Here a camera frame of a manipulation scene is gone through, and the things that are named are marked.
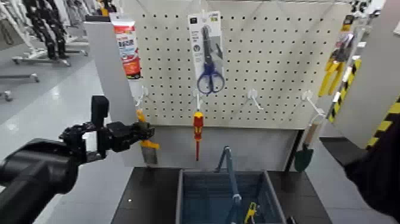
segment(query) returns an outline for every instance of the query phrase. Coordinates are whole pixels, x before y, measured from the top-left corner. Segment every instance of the white pegboard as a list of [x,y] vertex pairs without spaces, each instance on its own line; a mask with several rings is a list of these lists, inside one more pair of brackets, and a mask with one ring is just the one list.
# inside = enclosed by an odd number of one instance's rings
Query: white pegboard
[[[127,1],[136,23],[143,109],[155,125],[192,125],[196,100],[188,14],[199,1]],[[304,129],[349,5],[332,2],[207,1],[222,15],[225,89],[203,96],[205,126]],[[258,110],[247,100],[258,91]]]

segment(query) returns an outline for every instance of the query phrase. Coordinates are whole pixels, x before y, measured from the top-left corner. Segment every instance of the wooden handle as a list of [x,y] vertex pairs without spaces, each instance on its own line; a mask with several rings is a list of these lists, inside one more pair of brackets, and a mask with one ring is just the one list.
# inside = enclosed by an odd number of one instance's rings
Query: wooden handle
[[311,140],[313,140],[313,136],[315,134],[315,131],[317,130],[319,124],[313,123],[311,127],[308,129],[307,136],[304,139],[304,143],[309,145],[311,143]]

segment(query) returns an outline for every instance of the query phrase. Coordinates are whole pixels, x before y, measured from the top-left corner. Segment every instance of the wheel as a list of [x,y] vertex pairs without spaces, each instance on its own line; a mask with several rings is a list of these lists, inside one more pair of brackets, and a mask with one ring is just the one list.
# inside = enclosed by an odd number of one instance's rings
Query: wheel
[[40,82],[39,77],[36,73],[31,74],[30,77],[32,77],[35,82]]
[[71,64],[67,60],[61,60],[61,63],[63,63],[67,67],[71,67]]
[[19,61],[18,59],[12,59],[12,61],[13,61],[16,65],[19,65],[19,64],[20,64],[20,61]]
[[87,51],[85,51],[85,50],[80,50],[80,52],[82,52],[82,54],[84,55],[84,56],[89,56],[89,53],[87,52]]
[[11,96],[11,92],[10,91],[5,91],[4,92],[4,98],[7,102],[10,102],[13,100],[13,97]]

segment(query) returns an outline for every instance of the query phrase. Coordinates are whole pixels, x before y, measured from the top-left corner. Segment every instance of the gray floor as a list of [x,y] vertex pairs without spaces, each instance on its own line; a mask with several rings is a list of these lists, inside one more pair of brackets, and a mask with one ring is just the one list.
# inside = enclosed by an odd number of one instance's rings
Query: gray floor
[[29,49],[25,45],[18,45],[1,51],[0,54],[0,78],[2,75],[32,74],[36,73],[40,83],[32,79],[0,79],[0,91],[11,91],[14,100],[6,102],[0,100],[0,123],[8,120],[12,115],[29,105],[37,97],[48,92],[65,78],[74,74],[91,58],[83,55],[71,55],[68,61],[73,65],[65,67],[62,64],[20,64],[15,65],[11,57],[23,55]]
[[[72,68],[34,66],[49,72],[43,75],[43,83],[20,84],[13,89],[16,95],[29,95],[29,100],[17,97],[13,104],[1,102],[0,114],[8,118],[0,122],[0,158],[32,138],[56,139],[65,127],[90,119],[90,97],[102,94],[95,65],[80,55],[72,60],[76,60]],[[20,72],[16,68],[32,69],[7,63],[3,66],[15,73]],[[88,146],[93,148],[93,139],[89,140]],[[110,223],[132,171],[123,166],[123,156],[111,154],[105,161],[82,166],[74,189],[55,197],[36,223]],[[315,143],[314,159],[307,173],[333,223],[396,223],[363,202],[320,142]]]

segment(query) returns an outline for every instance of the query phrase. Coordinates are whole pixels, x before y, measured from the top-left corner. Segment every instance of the scissors blade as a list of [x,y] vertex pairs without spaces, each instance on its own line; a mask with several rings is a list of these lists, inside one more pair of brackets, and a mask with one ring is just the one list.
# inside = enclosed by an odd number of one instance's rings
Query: scissors blade
[[204,61],[207,64],[211,64],[213,63],[213,58],[211,56],[211,41],[207,26],[201,29],[201,33],[203,35]]

